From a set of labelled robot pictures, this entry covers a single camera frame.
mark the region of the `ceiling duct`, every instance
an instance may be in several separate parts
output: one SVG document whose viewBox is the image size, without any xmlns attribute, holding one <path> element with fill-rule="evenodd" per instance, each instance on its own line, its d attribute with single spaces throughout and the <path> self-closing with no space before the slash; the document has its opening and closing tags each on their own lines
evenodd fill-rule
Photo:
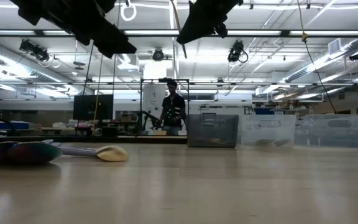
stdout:
<svg viewBox="0 0 358 224">
<path fill-rule="evenodd" d="M 48 68 L 44 68 L 41 65 L 14 53 L 11 50 L 8 50 L 4 47 L 0 46 L 0 64 L 1 62 L 7 66 L 13 66 L 16 68 L 19 74 L 15 75 L 25 75 L 20 73 L 28 73 L 29 75 L 37 75 L 42 80 L 50 80 L 51 82 L 72 82 L 73 80 L 58 74 Z M 82 86 L 74 86 L 78 93 L 82 93 L 83 87 Z M 86 94 L 93 94 L 89 88 L 86 88 Z"/>
<path fill-rule="evenodd" d="M 319 69 L 319 67 L 321 68 L 323 66 L 326 66 L 339 58 L 351 56 L 357 51 L 358 51 L 358 39 L 350 41 L 348 44 L 343 45 L 341 47 L 341 50 L 333 55 L 324 54 L 324 55 L 320 55 L 319 57 L 315 57 L 313 59 L 314 65 L 315 67 L 317 67 L 317 69 Z M 288 72 L 288 75 L 286 76 L 286 78 L 284 78 L 283 81 L 290 83 L 293 80 L 296 80 L 297 78 L 300 78 L 312 72 L 314 72 L 314 66 L 309 60 L 309 63 L 302 66 L 301 68 L 296 68 Z"/>
</svg>

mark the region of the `gray plastic bin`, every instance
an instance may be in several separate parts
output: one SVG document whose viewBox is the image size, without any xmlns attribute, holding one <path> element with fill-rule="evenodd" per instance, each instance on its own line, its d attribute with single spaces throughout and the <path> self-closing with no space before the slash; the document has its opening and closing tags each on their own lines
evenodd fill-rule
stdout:
<svg viewBox="0 0 358 224">
<path fill-rule="evenodd" d="M 238 115 L 190 114 L 187 116 L 189 147 L 235 147 Z"/>
<path fill-rule="evenodd" d="M 309 114 L 297 121 L 295 144 L 358 149 L 358 115 Z"/>
</svg>

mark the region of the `hanging cable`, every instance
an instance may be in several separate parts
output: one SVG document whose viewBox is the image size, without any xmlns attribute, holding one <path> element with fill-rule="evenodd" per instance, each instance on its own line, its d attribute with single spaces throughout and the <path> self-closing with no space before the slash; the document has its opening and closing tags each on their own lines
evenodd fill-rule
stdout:
<svg viewBox="0 0 358 224">
<path fill-rule="evenodd" d="M 99 80 L 98 80 L 98 90 L 96 92 L 96 104 L 94 109 L 94 115 L 93 115 L 93 122 L 96 121 L 96 115 L 98 114 L 98 104 L 99 104 L 99 88 L 100 88 L 100 78 L 102 76 L 102 64 L 103 64 L 103 55 L 100 58 L 100 68 L 99 68 Z M 92 135 L 95 135 L 95 125 L 92 125 Z"/>
<path fill-rule="evenodd" d="M 87 82 L 88 82 L 88 76 L 89 76 L 89 74 L 90 74 L 92 53 L 93 53 L 93 42 L 92 42 L 92 46 L 91 46 L 91 52 L 90 52 L 90 54 L 89 54 L 88 69 L 86 70 L 85 83 L 84 83 L 84 89 L 83 89 L 83 91 L 82 91 L 82 96 L 85 95 L 86 84 L 87 84 Z M 80 124 L 80 120 L 77 121 L 77 129 L 78 129 L 78 125 L 79 125 L 79 124 Z"/>
<path fill-rule="evenodd" d="M 334 107 L 334 105 L 333 105 L 333 102 L 331 101 L 331 97 L 329 96 L 329 93 L 328 93 L 326 87 L 324 86 L 323 81 L 321 81 L 320 73 L 318 72 L 316 66 L 314 65 L 313 58 L 312 58 L 312 56 L 311 56 L 311 54 L 310 54 L 310 51 L 309 51 L 309 48 L 308 48 L 308 43 L 307 43 L 308 34 L 305 33 L 305 28 L 303 27 L 301 6 L 300 6 L 300 3 L 299 3 L 299 0 L 296 0 L 296 1 L 297 1 L 297 3 L 298 3 L 299 15 L 300 15 L 300 18 L 301 18 L 301 19 L 300 19 L 300 22 L 301 22 L 301 27 L 302 27 L 302 42 L 305 43 L 306 50 L 307 50 L 307 52 L 308 52 L 309 58 L 310 58 L 310 60 L 311 60 L 311 63 L 313 64 L 314 70 L 315 70 L 316 73 L 317 73 L 317 76 L 318 76 L 318 79 L 319 79 L 319 81 L 320 81 L 320 84 L 321 84 L 321 86 L 323 87 L 324 91 L 326 92 L 327 97 L 328 97 L 329 104 L 331 105 L 331 107 L 332 107 L 333 110 L 334 110 L 334 113 L 336 114 L 336 110 L 335 110 L 335 107 Z"/>
</svg>

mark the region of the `box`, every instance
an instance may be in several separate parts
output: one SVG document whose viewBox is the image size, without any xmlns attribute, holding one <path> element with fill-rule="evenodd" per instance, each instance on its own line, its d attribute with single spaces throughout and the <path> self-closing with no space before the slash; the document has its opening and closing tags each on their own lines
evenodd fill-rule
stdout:
<svg viewBox="0 0 358 224">
<path fill-rule="evenodd" d="M 295 115 L 245 115 L 241 118 L 241 144 L 256 147 L 293 147 Z"/>
<path fill-rule="evenodd" d="M 309 114 L 297 121 L 295 144 L 358 149 L 358 114 Z"/>
<path fill-rule="evenodd" d="M 189 147 L 235 147 L 239 116 L 190 114 L 186 119 Z"/>
</svg>

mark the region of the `spotlight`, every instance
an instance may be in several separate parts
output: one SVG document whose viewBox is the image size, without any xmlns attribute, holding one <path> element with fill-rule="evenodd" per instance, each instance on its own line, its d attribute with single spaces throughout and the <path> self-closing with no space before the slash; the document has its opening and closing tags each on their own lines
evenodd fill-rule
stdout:
<svg viewBox="0 0 358 224">
<path fill-rule="evenodd" d="M 245 54 L 247 56 L 247 60 L 241 61 L 241 55 Z M 248 54 L 244 51 L 244 44 L 241 40 L 237 40 L 234 43 L 233 47 L 230 49 L 229 56 L 227 57 L 229 63 L 236 63 L 240 61 L 241 63 L 246 63 L 248 61 Z"/>
<path fill-rule="evenodd" d="M 355 54 L 355 55 L 350 56 L 349 59 L 350 59 L 351 61 L 358 60 L 358 54 Z"/>
<path fill-rule="evenodd" d="M 49 60 L 48 50 L 41 48 L 39 45 L 33 44 L 29 40 L 22 40 L 19 50 L 26 54 L 30 54 L 35 57 L 38 61 L 47 62 Z"/>
<path fill-rule="evenodd" d="M 164 53 L 162 49 L 155 49 L 153 54 L 153 60 L 156 62 L 161 62 L 164 59 Z"/>
<path fill-rule="evenodd" d="M 217 83 L 224 83 L 222 78 L 218 78 Z"/>
</svg>

